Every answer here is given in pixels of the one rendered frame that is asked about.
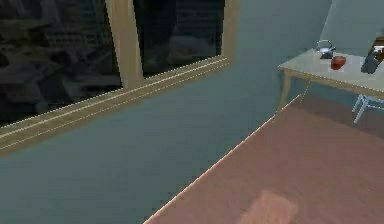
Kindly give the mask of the dark grey toaster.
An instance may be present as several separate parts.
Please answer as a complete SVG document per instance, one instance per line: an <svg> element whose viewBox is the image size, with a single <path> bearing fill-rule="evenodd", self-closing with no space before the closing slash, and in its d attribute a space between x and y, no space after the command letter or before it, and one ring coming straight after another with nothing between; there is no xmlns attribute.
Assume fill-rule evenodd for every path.
<svg viewBox="0 0 384 224"><path fill-rule="evenodd" d="M361 66L361 72L373 74L384 61L384 36L377 37Z"/></svg>

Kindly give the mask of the red apple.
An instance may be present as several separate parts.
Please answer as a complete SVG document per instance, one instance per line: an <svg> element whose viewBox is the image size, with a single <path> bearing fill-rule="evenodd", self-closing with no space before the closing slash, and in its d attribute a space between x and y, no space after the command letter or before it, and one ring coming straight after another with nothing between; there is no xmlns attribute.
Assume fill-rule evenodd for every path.
<svg viewBox="0 0 384 224"><path fill-rule="evenodd" d="M331 60L331 69L339 70L345 65L345 63L346 58L344 56L334 56Z"/></svg>

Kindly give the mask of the pale wooden table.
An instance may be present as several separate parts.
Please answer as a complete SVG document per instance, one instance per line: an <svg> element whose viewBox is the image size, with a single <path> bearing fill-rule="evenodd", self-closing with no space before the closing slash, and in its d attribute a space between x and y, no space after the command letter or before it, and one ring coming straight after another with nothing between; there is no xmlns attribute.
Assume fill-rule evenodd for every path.
<svg viewBox="0 0 384 224"><path fill-rule="evenodd" d="M331 61L320 58L320 53L310 49L278 66L284 72L283 88L277 111L286 105L287 95L291 86L291 78L297 77L309 82L384 98L384 62L376 72L366 74L361 72L365 58L342 53L336 56L346 58L346 63L339 70L331 69Z"/></svg>

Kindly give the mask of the white chair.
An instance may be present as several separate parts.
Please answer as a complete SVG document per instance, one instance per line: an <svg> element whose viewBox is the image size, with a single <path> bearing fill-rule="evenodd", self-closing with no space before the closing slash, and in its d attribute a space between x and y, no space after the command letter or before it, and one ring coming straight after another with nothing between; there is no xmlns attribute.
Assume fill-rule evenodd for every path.
<svg viewBox="0 0 384 224"><path fill-rule="evenodd" d="M352 112L357 113L353 121L354 124L359 121L366 108L373 108L384 111L384 99L360 94L352 108Z"/></svg>

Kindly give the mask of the wooden framed window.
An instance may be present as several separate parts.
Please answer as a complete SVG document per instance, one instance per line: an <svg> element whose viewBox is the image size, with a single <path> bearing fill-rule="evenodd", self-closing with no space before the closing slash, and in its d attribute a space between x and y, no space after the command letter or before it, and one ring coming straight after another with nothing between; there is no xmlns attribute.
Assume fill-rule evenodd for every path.
<svg viewBox="0 0 384 224"><path fill-rule="evenodd" d="M0 128L0 157L8 156L98 117L125 109L187 82L213 74L234 61L240 0L225 0L222 51L148 79L143 77L133 0L107 0L123 87Z"/></svg>

